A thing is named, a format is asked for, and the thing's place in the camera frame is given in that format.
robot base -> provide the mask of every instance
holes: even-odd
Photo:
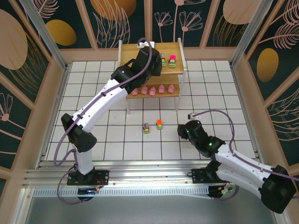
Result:
[[[82,175],[79,171],[69,174],[67,179],[68,186],[99,186],[108,185],[108,170],[93,170],[86,175]]]

dark green wallpaper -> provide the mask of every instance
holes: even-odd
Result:
[[[84,0],[84,3],[99,48],[117,48],[119,40],[137,43],[145,36],[143,0]]]
[[[268,107],[268,112],[289,166],[299,163],[299,80]]]
[[[0,72],[32,102],[49,61],[8,1],[0,4]]]
[[[286,0],[249,58],[266,100],[299,66],[299,5]]]
[[[6,180],[0,178],[0,197],[1,197],[1,195],[2,195],[2,192],[3,192],[3,189],[4,189],[5,183],[6,183]]]
[[[34,0],[33,3],[58,48],[91,48],[75,0]]]
[[[0,84],[0,166],[10,169],[31,110]]]
[[[237,46],[257,4],[258,1],[221,0],[206,46]]]
[[[210,0],[185,1],[183,5],[153,0],[153,41],[176,42],[180,37],[184,47],[198,47],[210,6]]]

leaf pattern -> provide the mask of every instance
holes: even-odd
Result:
[[[34,0],[34,4],[42,18],[49,19],[59,8],[57,0]]]

shelf top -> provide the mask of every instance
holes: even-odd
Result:
[[[184,72],[182,55],[178,42],[170,42],[170,43],[156,43],[155,47],[160,53],[164,53],[166,66],[162,67],[161,74],[169,74],[169,75],[181,75]],[[121,66],[127,63],[132,58],[136,58],[139,49],[137,48],[137,44],[122,44],[121,45]],[[170,55],[176,56],[176,67],[169,68],[168,60]]]

floral wallpaper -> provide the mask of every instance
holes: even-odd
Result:
[[[31,110],[0,84],[0,167],[10,169]]]
[[[198,47],[211,6],[210,0],[153,0],[153,41]]]

